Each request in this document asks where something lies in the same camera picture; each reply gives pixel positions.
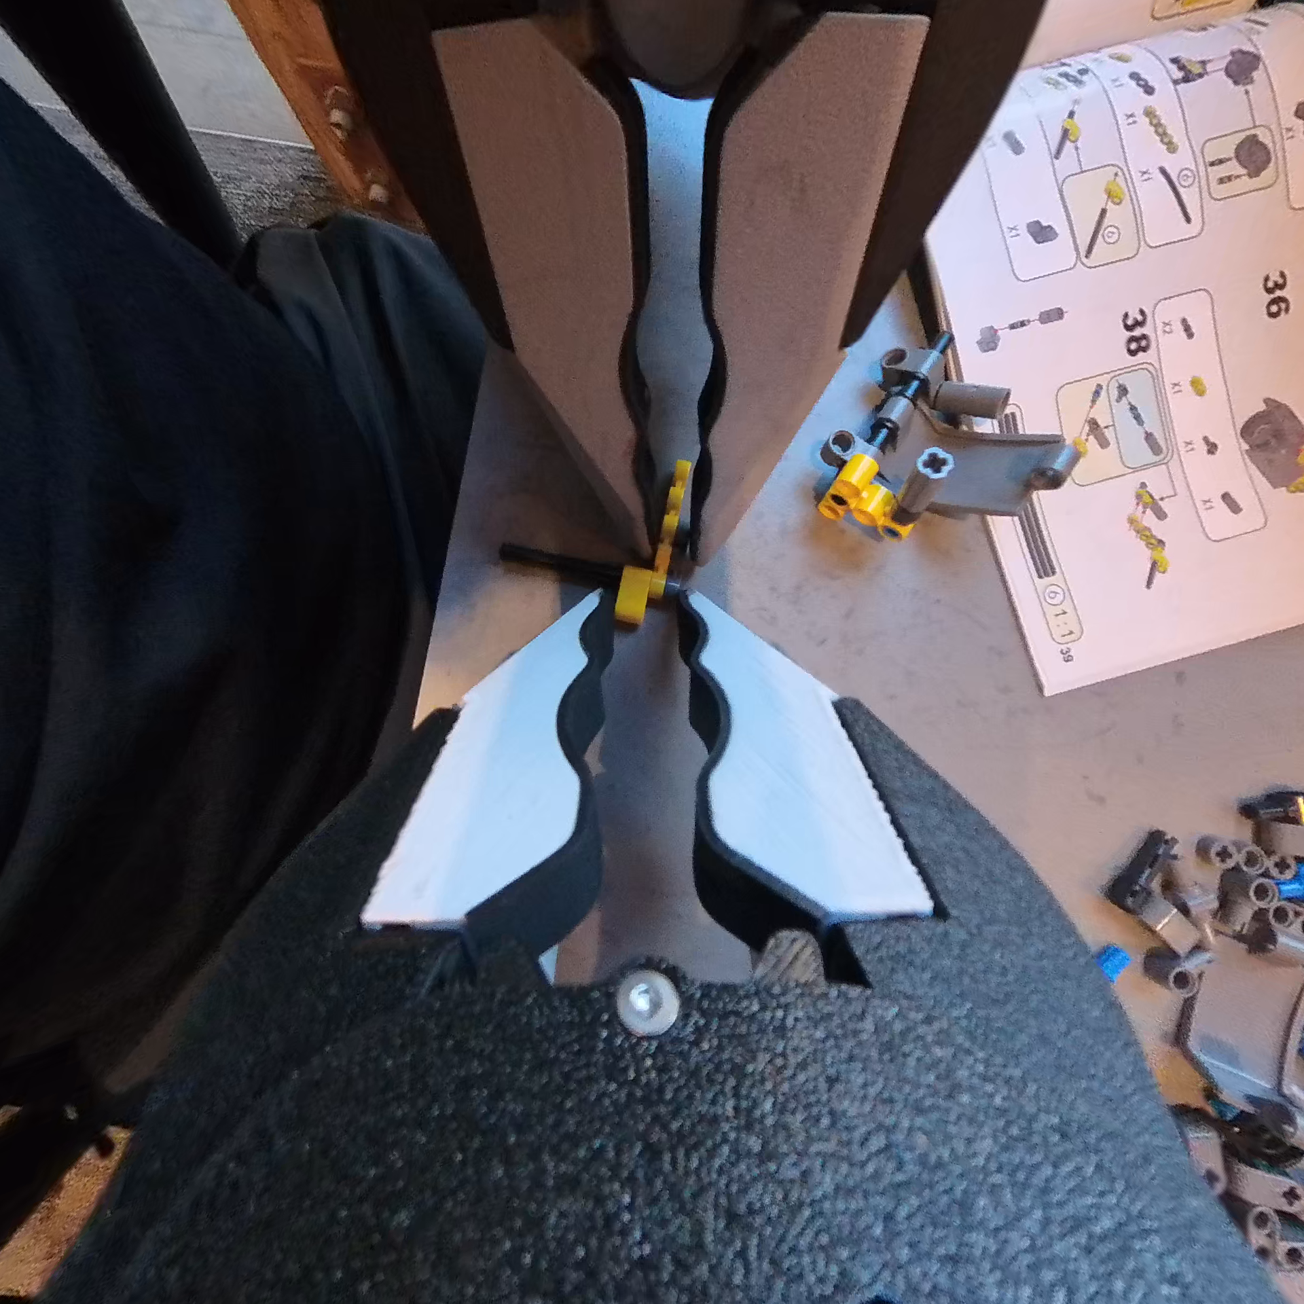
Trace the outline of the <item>yellow perforated brick beam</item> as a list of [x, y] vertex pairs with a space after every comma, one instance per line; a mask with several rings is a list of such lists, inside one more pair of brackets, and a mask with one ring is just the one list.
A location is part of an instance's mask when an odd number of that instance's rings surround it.
[[656, 543], [656, 570], [667, 573], [673, 556], [684, 548], [681, 542], [687, 526], [682, 525], [685, 498], [690, 489], [692, 463], [676, 460], [662, 505], [662, 520]]

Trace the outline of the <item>grey desk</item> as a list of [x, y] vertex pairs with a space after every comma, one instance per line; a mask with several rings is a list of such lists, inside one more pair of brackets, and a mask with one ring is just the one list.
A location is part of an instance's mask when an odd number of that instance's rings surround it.
[[[889, 561], [847, 526], [805, 525], [816, 418], [867, 410], [858, 371], [881, 321], [844, 348], [737, 528], [706, 565], [706, 595], [800, 666], [861, 697], [1025, 854], [1069, 915], [1086, 905], [1086, 857], [1114, 852], [1142, 812], [1202, 815], [1201, 789], [1220, 773], [1252, 778], [1260, 761], [1296, 759], [1300, 744], [1300, 635], [1278, 630], [1044, 696], [984, 526], [926, 528], [920, 557]], [[471, 439], [473, 477], [453, 534], [453, 564], [415, 719], [451, 705], [498, 654], [564, 604], [526, 598], [524, 581], [488, 581], [471, 564], [471, 534], [518, 525], [613, 528], [554, 430], [512, 351], [490, 346]]]

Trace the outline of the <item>pile of small building bricks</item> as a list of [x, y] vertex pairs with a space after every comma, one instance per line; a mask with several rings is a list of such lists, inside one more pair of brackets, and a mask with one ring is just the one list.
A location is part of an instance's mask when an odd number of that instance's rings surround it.
[[1238, 837], [1140, 835], [1102, 897], [1143, 933], [1199, 1084], [1173, 1104], [1195, 1174], [1286, 1301], [1302, 1282], [1302, 792], [1237, 806]]

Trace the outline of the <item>black axle with yellow connector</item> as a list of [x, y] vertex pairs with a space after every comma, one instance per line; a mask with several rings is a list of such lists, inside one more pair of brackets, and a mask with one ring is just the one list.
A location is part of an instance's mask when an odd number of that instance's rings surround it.
[[538, 568], [569, 582], [585, 582], [591, 589], [613, 593], [614, 621], [630, 627], [642, 624], [648, 607], [681, 593], [676, 579], [654, 568], [580, 559], [521, 543], [501, 543], [498, 561]]

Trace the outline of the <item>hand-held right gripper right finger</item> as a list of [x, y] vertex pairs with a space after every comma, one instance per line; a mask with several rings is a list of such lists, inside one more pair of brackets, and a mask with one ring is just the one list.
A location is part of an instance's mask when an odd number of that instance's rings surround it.
[[693, 873], [717, 922], [926, 919], [934, 897], [828, 689], [699, 593], [678, 599], [706, 748]]

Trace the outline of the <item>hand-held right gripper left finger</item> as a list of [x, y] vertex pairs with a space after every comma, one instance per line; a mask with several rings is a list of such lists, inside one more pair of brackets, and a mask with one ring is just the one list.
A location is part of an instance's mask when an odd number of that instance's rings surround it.
[[367, 932], [561, 939], [602, 876], [586, 753], [605, 724], [613, 596], [591, 593], [453, 713], [363, 905]]

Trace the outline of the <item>open instruction booklet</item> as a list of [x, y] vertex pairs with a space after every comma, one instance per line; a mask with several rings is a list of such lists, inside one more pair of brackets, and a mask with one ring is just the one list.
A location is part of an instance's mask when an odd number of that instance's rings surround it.
[[988, 522], [1044, 696], [1300, 626], [1300, 3], [1047, 3], [925, 255], [1080, 453]]

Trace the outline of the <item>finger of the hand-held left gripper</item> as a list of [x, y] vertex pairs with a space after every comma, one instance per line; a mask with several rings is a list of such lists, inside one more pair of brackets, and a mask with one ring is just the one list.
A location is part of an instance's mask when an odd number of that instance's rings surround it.
[[432, 33], [507, 349], [634, 556], [656, 466], [636, 328], [648, 284], [647, 132], [585, 25]]
[[746, 51], [706, 123], [690, 554], [707, 562], [842, 362], [842, 331], [929, 22], [824, 11]]

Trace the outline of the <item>grey and yellow brick assembly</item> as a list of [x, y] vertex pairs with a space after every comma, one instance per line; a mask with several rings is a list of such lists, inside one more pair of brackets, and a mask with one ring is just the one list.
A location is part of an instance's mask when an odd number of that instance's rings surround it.
[[1078, 444], [1004, 429], [1008, 390], [949, 380], [951, 343], [940, 331], [923, 348], [883, 354], [881, 396], [856, 429], [831, 433], [819, 450], [833, 469], [817, 500], [824, 519], [901, 540], [926, 514], [1013, 517], [1035, 494], [1067, 483]]

